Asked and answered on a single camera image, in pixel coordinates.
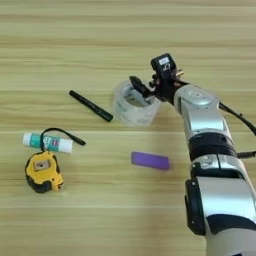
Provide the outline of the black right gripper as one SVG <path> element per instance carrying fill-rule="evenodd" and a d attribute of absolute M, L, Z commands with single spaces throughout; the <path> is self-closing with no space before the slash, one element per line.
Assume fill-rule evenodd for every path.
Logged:
<path fill-rule="evenodd" d="M 151 82 L 151 85 L 154 88 L 154 93 L 151 93 L 138 77 L 130 76 L 129 79 L 133 88 L 142 94 L 142 97 L 146 102 L 153 101 L 157 97 L 162 102 L 173 104 L 176 91 L 179 88 L 188 85 L 188 82 L 181 80 L 183 74 L 184 71 L 181 69 L 168 70 L 164 75 L 154 74 L 152 76 L 153 81 Z"/>

